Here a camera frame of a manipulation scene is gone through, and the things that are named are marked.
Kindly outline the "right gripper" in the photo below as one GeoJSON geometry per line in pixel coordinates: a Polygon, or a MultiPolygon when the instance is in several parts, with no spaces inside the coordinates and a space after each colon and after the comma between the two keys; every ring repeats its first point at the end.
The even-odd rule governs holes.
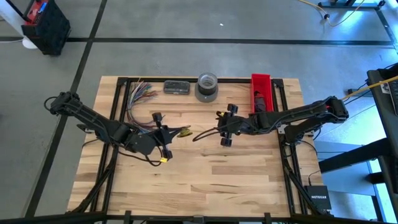
{"type": "Polygon", "coordinates": [[[192,141],[196,142],[201,139],[207,138],[214,134],[220,134],[222,146],[231,147],[232,135],[239,136],[240,134],[256,135],[259,134],[261,125],[257,120],[257,115],[264,112],[263,108],[249,114],[247,118],[237,116],[238,106],[234,104],[227,105],[227,111],[217,111],[216,115],[218,120],[217,127],[208,129],[197,136],[192,141]]]}

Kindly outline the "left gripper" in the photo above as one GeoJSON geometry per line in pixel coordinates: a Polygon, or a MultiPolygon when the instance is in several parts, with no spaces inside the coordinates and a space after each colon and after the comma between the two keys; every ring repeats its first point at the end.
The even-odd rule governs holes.
{"type": "Polygon", "coordinates": [[[148,156],[155,147],[161,147],[161,157],[164,159],[171,159],[173,158],[173,154],[167,148],[167,145],[170,144],[174,138],[183,138],[184,135],[180,134],[180,132],[184,129],[189,129],[190,125],[178,128],[162,125],[161,113],[153,113],[152,118],[157,128],[144,134],[129,134],[124,141],[124,148],[128,151],[139,152],[144,156],[148,156]]]}

